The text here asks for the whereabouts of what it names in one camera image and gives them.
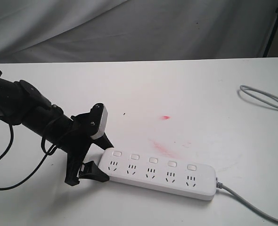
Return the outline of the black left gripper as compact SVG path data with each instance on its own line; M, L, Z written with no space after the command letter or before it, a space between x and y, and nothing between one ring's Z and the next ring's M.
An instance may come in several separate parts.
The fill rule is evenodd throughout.
M67 152L65 183L75 186L79 184L79 179L90 179L98 182L109 181L109 176L100 170L94 161L82 163L93 143L89 134L90 112L73 115L71 120L73 121L72 126L64 138L64 148ZM112 143L105 132L98 132L96 137L98 147L103 150L112 148Z

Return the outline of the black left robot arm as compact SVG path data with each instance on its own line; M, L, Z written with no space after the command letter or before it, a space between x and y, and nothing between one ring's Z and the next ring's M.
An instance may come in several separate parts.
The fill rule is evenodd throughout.
M0 70L0 120L8 124L10 140L0 160L13 144L13 126L24 125L41 136L43 159L57 149L67 153L66 184L75 186L80 179L109 181L109 176L94 161L83 162L92 144L103 150L113 147L105 134L107 110L103 103L95 104L88 113L68 118L32 84L24 80L7 81L1 75Z

